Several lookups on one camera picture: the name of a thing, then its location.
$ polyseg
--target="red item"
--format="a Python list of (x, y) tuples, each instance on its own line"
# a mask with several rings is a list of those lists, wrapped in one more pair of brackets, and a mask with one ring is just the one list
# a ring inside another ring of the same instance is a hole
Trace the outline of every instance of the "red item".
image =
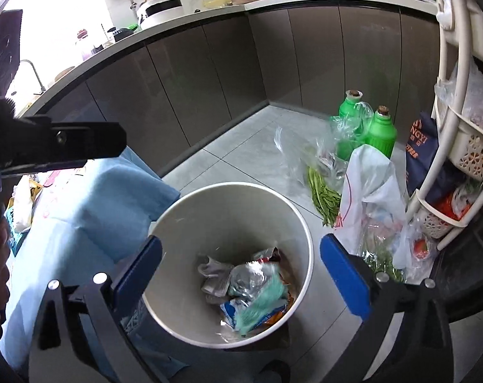
[(425, 259), (429, 255), (426, 239), (416, 240), (413, 244), (413, 254), (417, 259)]

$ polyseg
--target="trash can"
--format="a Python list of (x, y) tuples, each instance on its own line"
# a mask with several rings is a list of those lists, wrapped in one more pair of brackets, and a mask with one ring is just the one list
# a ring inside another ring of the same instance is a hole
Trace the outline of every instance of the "trash can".
[[(199, 347), (245, 346), (282, 326), (300, 305), (312, 276), (314, 250), (296, 207), (273, 190), (250, 183), (204, 187), (174, 203), (150, 234), (160, 238), (163, 259), (144, 292), (153, 318), (171, 335)], [(233, 265), (260, 250), (278, 247), (291, 264), (297, 298), (276, 324), (244, 338), (221, 324), (219, 307), (200, 290), (199, 257)]]

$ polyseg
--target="white plastic bag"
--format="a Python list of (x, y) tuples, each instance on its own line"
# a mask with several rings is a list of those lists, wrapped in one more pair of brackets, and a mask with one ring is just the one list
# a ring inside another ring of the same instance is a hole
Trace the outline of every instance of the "white plastic bag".
[(14, 193), (12, 219), (16, 233), (30, 228), (32, 222), (32, 197), (30, 195), (30, 176), (21, 177)]
[[(434, 87), (435, 94), (445, 105), (454, 103), (457, 74), (458, 63), (452, 71), (451, 78), (448, 81), (440, 81)], [(483, 129), (483, 74), (473, 60), (470, 61), (467, 96), (464, 100), (462, 115)]]
[(367, 218), (399, 232), (405, 222), (405, 204), (393, 162), (364, 145), (352, 153), (334, 227), (335, 236), (352, 255), (359, 252)]

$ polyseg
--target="kitchen cabinet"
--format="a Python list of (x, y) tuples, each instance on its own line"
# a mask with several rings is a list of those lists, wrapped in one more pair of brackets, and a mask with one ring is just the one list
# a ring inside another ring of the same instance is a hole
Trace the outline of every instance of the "kitchen cabinet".
[(344, 100), (343, 32), (339, 8), (300, 7), (289, 11), (302, 106), (336, 115)]
[(51, 117), (53, 122), (105, 121), (85, 82), (57, 101), (45, 115)]
[(297, 56), (287, 10), (249, 14), (266, 96), (276, 106), (302, 106)]
[(231, 120), (201, 26), (147, 48), (191, 146)]
[(396, 116), (401, 75), (401, 22), (398, 11), (339, 7), (343, 28), (345, 89), (362, 91), (374, 110)]
[(394, 125), (406, 143), (411, 124), (421, 111), (431, 111), (440, 62), (438, 23), (401, 14), (401, 84)]
[(87, 80), (107, 121), (119, 122), (128, 145), (157, 174), (190, 146), (145, 47)]
[(232, 118), (265, 102), (263, 78), (246, 15), (202, 27)]

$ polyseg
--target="bottle cap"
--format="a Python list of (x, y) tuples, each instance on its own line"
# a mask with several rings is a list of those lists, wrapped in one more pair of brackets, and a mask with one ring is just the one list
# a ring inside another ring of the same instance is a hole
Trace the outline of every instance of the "bottle cap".
[(376, 112), (378, 112), (380, 115), (383, 115), (383, 116), (389, 116), (390, 115), (389, 109), (384, 105), (378, 106), (378, 110)]
[(352, 101), (358, 101), (360, 98), (362, 98), (362, 92), (350, 89), (349, 91), (346, 91), (346, 98)]

